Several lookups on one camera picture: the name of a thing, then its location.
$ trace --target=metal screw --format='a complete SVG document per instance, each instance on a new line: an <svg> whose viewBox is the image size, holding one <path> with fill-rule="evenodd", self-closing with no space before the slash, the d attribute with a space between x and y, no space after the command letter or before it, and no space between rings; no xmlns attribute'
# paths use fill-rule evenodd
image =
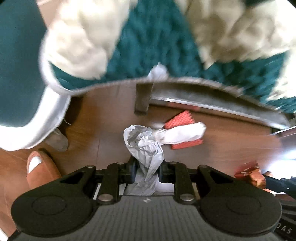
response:
<svg viewBox="0 0 296 241"><path fill-rule="evenodd" d="M109 202L112 201L113 196L110 194L101 194L98 199L102 202Z"/></svg>
<svg viewBox="0 0 296 241"><path fill-rule="evenodd" d="M194 199L194 196L190 193L184 193L180 195L180 199L186 202L190 202Z"/></svg>

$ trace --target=crumpled paper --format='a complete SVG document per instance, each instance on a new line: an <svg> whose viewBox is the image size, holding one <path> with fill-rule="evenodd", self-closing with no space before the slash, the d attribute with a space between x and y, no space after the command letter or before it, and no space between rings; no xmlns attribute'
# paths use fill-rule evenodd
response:
<svg viewBox="0 0 296 241"><path fill-rule="evenodd" d="M129 152L139 161L135 183L129 184L125 195L149 196L154 193L158 175L156 173L164 160L161 145L152 135L152 129L141 125L124 130L123 138Z"/></svg>
<svg viewBox="0 0 296 241"><path fill-rule="evenodd" d="M205 132L204 123L177 126L172 129L152 130L134 125L124 130L123 138L129 152L139 161L135 183L129 184L124 195L150 196L159 184L157 169L164 160L164 144L178 144L201 138Z"/></svg>

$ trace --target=orange slipper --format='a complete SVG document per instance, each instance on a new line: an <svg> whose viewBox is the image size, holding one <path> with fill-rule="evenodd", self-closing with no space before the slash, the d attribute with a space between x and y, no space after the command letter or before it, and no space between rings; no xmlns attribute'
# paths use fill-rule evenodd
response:
<svg viewBox="0 0 296 241"><path fill-rule="evenodd" d="M27 162L27 181L31 189L61 178L52 159L43 151L33 151Z"/></svg>

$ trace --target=gray ribbed panel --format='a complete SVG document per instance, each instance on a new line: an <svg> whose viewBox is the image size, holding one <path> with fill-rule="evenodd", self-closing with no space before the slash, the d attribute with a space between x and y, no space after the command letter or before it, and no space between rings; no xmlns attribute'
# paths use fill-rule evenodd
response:
<svg viewBox="0 0 296 241"><path fill-rule="evenodd" d="M115 205L100 207L80 230L56 238L21 233L16 241L279 241L275 234L235 237L207 224L195 207L181 205L172 196L123 196Z"/></svg>

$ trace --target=wooden floor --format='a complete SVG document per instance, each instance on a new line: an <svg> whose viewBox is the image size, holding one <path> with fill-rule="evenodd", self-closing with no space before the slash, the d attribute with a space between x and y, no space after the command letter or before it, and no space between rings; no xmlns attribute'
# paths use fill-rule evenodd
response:
<svg viewBox="0 0 296 241"><path fill-rule="evenodd" d="M26 161L31 151L45 148L61 174L70 173L88 164L98 169L108 164L127 161L130 157L123 141L123 131L134 124L161 128L181 110L150 106L148 115L133 112L135 85L113 86L90 91L82 98L73 98L60 130L69 140L63 153L45 143L30 150L6 152L0 149L0 228L9 236L15 226L10 216L12 202L27 191ZM167 161L179 161L189 168L207 164L233 175L239 164L258 161L263 170L273 161L280 160L280 139L270 135L268 127L194 113L196 122L202 121L207 130L204 144L181 150L163 146Z"/></svg>

